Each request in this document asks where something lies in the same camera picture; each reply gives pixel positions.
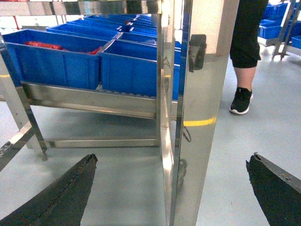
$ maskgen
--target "stainless steel post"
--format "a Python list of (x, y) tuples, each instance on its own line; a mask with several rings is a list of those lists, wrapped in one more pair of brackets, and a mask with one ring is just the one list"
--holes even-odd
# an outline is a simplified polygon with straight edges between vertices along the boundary
[[(188, 63), (180, 74), (170, 225), (196, 225), (238, 2), (185, 1), (182, 51), (190, 49), (182, 52)], [(177, 189), (180, 159), (187, 168)]]
[(171, 216), (172, 173), (174, 167), (170, 135), (174, 77), (174, 0), (162, 1), (162, 14), (158, 15), (157, 58), (157, 134), (160, 134), (166, 225), (169, 226)]

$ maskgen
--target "yellow floor line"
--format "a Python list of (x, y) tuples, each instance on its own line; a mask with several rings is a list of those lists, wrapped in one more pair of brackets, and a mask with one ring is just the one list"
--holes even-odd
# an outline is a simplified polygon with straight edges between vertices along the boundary
[(211, 125), (216, 122), (216, 117), (207, 120), (200, 120), (200, 121), (184, 121), (184, 126), (206, 126)]
[(0, 75), (0, 78), (9, 78), (9, 77), (10, 77), (9, 74)]

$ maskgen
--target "black sneaker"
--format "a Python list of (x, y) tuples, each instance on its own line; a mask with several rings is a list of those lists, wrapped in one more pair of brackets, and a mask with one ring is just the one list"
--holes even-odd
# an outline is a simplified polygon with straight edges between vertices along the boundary
[(234, 114), (247, 114), (250, 108), (250, 102), (253, 98), (252, 91), (246, 88), (238, 87), (236, 89), (234, 100), (230, 107), (230, 112)]

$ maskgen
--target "metal shelf frame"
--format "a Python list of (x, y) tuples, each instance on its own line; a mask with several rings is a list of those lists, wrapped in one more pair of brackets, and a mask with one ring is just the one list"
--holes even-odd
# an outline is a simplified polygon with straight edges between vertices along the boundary
[[(47, 147), (159, 146), (166, 225), (195, 226), (238, 2), (239, 0), (0, 2), (0, 16), (152, 14), (158, 25), (157, 98), (21, 83), (16, 71), (8, 73), (7, 67), (14, 67), (11, 60), (7, 60), (10, 56), (1, 36), (0, 85), (3, 85), (4, 96), (0, 98), (7, 102), (20, 131), (0, 149), (0, 163), (4, 163), (0, 165), (0, 170), (25, 144), (37, 150), (44, 160), (47, 159)], [(205, 44), (199, 41), (196, 43), (197, 39), (193, 41), (196, 45), (194, 47), (201, 50), (198, 53), (204, 53), (204, 56), (198, 56), (198, 60), (202, 57), (203, 67), (191, 66), (186, 60), (186, 72), (180, 75), (180, 87), (184, 88), (179, 89), (177, 102), (172, 101), (175, 4), (183, 6), (182, 56), (193, 62), (194, 53), (185, 51), (190, 48), (192, 36), (207, 37)], [(5, 65), (3, 58), (6, 58), (6, 63), (10, 63)], [(44, 140), (30, 104), (156, 119), (156, 136)], [(176, 120), (174, 146), (170, 131), (172, 119)], [(184, 174), (180, 175), (184, 172), (180, 169), (181, 162), (182, 165), (185, 162), (184, 166), (187, 167), (183, 190), (179, 186), (184, 177)]]
[[(286, 53), (289, 52), (289, 51), (287, 51), (288, 49), (291, 49), (294, 52), (296, 52), (293, 48), (289, 47), (288, 42), (289, 42), (289, 37), (290, 37), (290, 34), (291, 34), (292, 29), (294, 27), (294, 24), (297, 22), (297, 19), (298, 19), (298, 15), (299, 15), (299, 12), (300, 12), (301, 1), (299, 1), (299, 3), (297, 4), (296, 12), (293, 16), (291, 26), (290, 26), (290, 28), (288, 30), (288, 34), (285, 38), (285, 33), (286, 33), (287, 28), (288, 28), (289, 21), (290, 21), (292, 15), (293, 15), (293, 9), (294, 9), (295, 5), (296, 5), (296, 0), (290, 0), (290, 2), (287, 5), (285, 15), (284, 15), (283, 21), (281, 23), (281, 31), (279, 33), (278, 40), (276, 41), (274, 51), (273, 51), (273, 54), (272, 54), (272, 59), (274, 59), (275, 56), (280, 55), (281, 60), (282, 60), (285, 57)], [(280, 46), (282, 44), (284, 44), (284, 47), (282, 49), (282, 52), (279, 52)]]
[[(282, 23), (281, 23), (281, 31), (280, 31), (279, 36), (277, 38), (264, 39), (264, 38), (258, 37), (258, 43), (260, 45), (263, 45), (265, 47), (275, 46), (273, 54), (272, 54), (273, 59), (277, 55), (281, 55), (281, 58), (283, 58), (283, 56), (285, 55), (285, 53), (283, 53), (283, 51), (279, 52), (279, 49), (280, 49), (280, 46), (282, 44), (287, 43), (287, 41), (288, 41), (288, 38), (287, 38), (286, 42), (283, 41), (283, 40), (284, 40), (285, 32), (287, 30), (290, 18), (293, 14), (293, 9), (294, 9), (295, 4), (296, 4), (296, 0), (290, 0), (289, 4), (287, 5), (285, 15), (284, 15)], [(297, 15), (298, 15), (298, 11), (296, 11), (296, 13), (294, 15), (292, 25), (297, 21)], [(291, 25), (291, 28), (289, 29), (289, 33), (288, 33), (287, 37), (289, 37), (289, 35), (292, 31), (292, 28), (293, 28), (292, 25)]]

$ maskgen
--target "red item in bin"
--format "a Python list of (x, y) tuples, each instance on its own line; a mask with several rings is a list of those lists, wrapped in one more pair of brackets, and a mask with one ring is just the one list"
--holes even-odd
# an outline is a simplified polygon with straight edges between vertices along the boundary
[(24, 42), (24, 44), (29, 45), (29, 46), (52, 48), (52, 49), (58, 49), (58, 50), (63, 49), (63, 47), (61, 47), (59, 45), (47, 44), (47, 43), (43, 43), (43, 42), (39, 42), (39, 41), (26, 41), (26, 42)]
[(96, 50), (94, 50), (94, 51), (92, 51), (92, 52), (87, 52), (87, 54), (95, 55), (96, 53), (98, 53), (98, 51), (99, 51), (101, 48), (102, 48), (102, 46), (99, 47), (99, 48), (97, 48)]
[[(37, 46), (37, 47), (44, 47), (44, 48), (51, 48), (51, 49), (57, 49), (57, 50), (64, 50), (64, 51), (69, 51), (65, 48), (63, 48), (62, 46), (59, 45), (54, 45), (54, 44), (47, 44), (47, 43), (43, 43), (40, 41), (26, 41), (24, 42), (24, 45), (29, 45), (29, 46)], [(86, 53), (86, 54), (91, 54), (91, 55), (95, 55), (96, 53), (98, 53), (98, 51), (102, 48), (99, 47), (97, 49), (95, 49), (92, 52), (81, 52), (81, 53)]]

